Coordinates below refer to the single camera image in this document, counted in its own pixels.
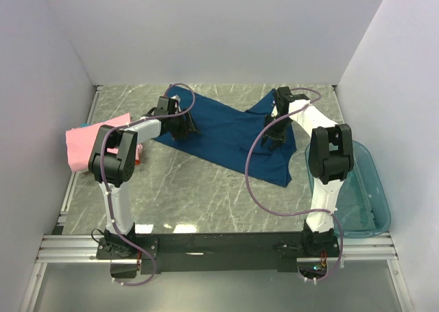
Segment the blue t shirt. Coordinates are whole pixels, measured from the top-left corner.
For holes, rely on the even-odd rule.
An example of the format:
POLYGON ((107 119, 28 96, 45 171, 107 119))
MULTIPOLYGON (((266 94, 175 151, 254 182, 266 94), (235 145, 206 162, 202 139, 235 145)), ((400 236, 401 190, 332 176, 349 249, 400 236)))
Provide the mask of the blue t shirt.
MULTIPOLYGON (((183 141, 174 140, 170 134, 162 135, 155 141, 243 173, 250 147, 264 128, 265 116, 272 113, 275 92, 272 89, 245 111, 197 94, 190 113, 200 132, 190 134, 183 141)), ((286 187, 292 179, 289 162, 297 150, 292 128, 288 128, 286 143, 273 150, 270 149, 270 144, 271 141, 264 145, 257 143, 248 175, 286 187)))

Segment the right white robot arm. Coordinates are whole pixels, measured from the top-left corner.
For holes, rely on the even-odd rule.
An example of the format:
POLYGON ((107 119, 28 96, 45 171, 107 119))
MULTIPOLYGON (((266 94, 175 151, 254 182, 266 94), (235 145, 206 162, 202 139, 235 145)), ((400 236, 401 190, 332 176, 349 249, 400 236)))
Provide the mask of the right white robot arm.
POLYGON ((301 232, 300 249, 308 256, 334 248, 333 215, 340 189, 354 167, 351 127, 338 124, 321 113, 304 94, 293 94, 287 86, 273 93, 274 108, 265 116, 268 129, 262 144, 273 150, 287 142, 287 132, 297 123, 309 136, 308 169, 313 176, 312 212, 301 232))

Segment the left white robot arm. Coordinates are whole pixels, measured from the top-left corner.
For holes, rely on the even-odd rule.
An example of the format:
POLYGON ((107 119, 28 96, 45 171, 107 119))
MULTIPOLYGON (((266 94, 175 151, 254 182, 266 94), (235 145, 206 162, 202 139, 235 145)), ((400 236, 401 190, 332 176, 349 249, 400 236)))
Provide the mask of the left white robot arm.
POLYGON ((157 106, 136 121, 99 127, 88 170, 99 183, 106 207, 101 249, 114 252, 123 259, 139 250, 128 189, 128 181, 134 173, 137 146, 165 134, 181 141, 198 132, 190 109, 180 106, 179 96, 160 97, 157 106))

